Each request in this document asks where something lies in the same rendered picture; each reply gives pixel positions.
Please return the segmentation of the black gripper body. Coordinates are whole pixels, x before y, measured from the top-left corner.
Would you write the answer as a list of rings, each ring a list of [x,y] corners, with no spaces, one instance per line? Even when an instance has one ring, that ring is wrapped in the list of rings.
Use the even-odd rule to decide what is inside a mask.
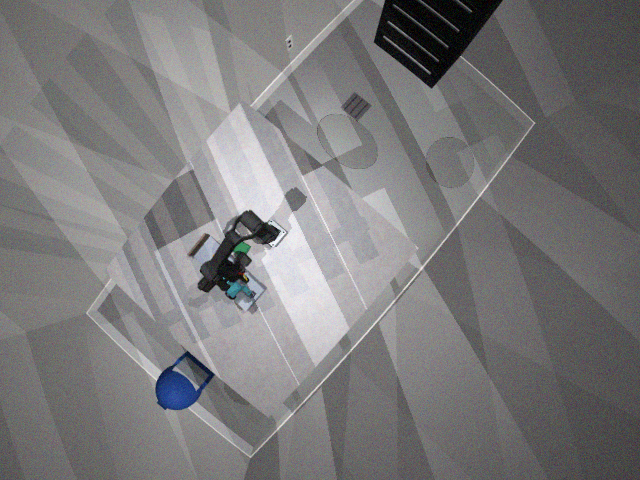
[[[248,267],[252,262],[252,260],[244,252],[240,252],[240,254],[236,257],[236,260],[238,262],[235,261],[233,264],[230,264],[230,265],[226,263],[226,265],[230,267],[230,272],[226,277],[224,277],[225,279],[223,279],[223,277],[220,277],[220,282],[218,284],[218,287],[223,292],[227,291],[230,288],[230,285],[228,285],[226,282],[228,280],[230,282],[233,282],[236,279],[237,273],[242,270],[243,268],[242,266]]]

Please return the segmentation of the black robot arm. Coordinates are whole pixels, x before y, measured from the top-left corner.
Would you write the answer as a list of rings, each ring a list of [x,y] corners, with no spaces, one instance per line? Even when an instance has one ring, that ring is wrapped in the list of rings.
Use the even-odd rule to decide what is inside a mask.
[[[235,228],[238,222],[241,222],[251,233],[240,237]],[[231,256],[232,251],[242,241],[250,240],[256,237],[258,241],[263,244],[269,244],[277,239],[280,230],[269,225],[267,222],[263,222],[261,218],[253,211],[246,210],[234,219],[232,228],[225,234],[225,239],[215,252],[212,259],[206,261],[201,266],[200,272],[204,275],[203,279],[197,283],[197,288],[204,292],[209,292],[214,286],[217,286],[220,282],[220,277],[226,277],[230,272],[228,265],[233,264],[228,258]],[[226,265],[226,263],[228,265]]]

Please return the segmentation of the grey ramp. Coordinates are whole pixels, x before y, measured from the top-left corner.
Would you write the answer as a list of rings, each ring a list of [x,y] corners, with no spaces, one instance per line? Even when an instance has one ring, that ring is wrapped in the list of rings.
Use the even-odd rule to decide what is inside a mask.
[[[219,246],[220,244],[211,235],[203,233],[202,237],[192,247],[192,250],[187,253],[187,255],[194,256],[203,265],[204,262],[213,258]],[[237,261],[232,257],[232,255],[228,258],[228,260],[233,263]],[[259,282],[248,270],[245,269],[245,273],[249,273],[248,275],[244,274],[249,278],[249,282],[242,282],[240,285],[245,285],[252,291],[252,293],[248,296],[243,290],[240,290],[236,295],[234,301],[245,311],[247,311],[265,292],[267,287]]]

